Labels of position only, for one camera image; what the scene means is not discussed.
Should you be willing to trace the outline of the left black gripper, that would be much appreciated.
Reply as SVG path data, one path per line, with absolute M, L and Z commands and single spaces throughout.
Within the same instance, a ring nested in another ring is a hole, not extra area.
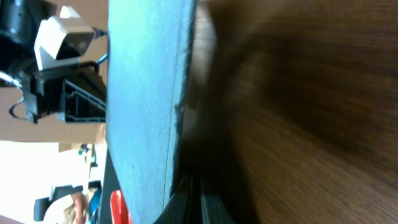
M 89 61 L 32 73 L 21 71 L 25 117 L 32 123 L 57 113 L 65 123 L 104 123 L 106 85 Z

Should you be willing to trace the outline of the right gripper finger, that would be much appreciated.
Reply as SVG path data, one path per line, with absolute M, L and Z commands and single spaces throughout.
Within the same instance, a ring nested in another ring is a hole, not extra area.
M 208 179 L 184 176 L 155 224 L 235 224 Z

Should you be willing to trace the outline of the red handled snips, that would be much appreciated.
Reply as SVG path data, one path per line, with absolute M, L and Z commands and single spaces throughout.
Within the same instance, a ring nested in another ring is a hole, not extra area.
M 121 190 L 112 192 L 110 196 L 110 208 L 112 224 L 133 224 Z

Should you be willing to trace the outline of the dark green box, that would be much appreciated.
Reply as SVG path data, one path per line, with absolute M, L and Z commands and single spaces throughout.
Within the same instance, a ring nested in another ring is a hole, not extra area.
M 154 223 L 175 185 L 194 0 L 110 0 L 106 142 L 134 223 Z

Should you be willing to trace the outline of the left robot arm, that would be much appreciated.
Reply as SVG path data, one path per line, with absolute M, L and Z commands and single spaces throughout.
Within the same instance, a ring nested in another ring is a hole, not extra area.
M 56 113 L 65 123 L 103 123 L 106 85 L 100 76 L 103 55 L 83 61 L 93 41 L 108 33 L 89 25 L 71 6 L 49 1 L 1 1 L 1 86 L 16 87 L 23 120 L 36 124 Z

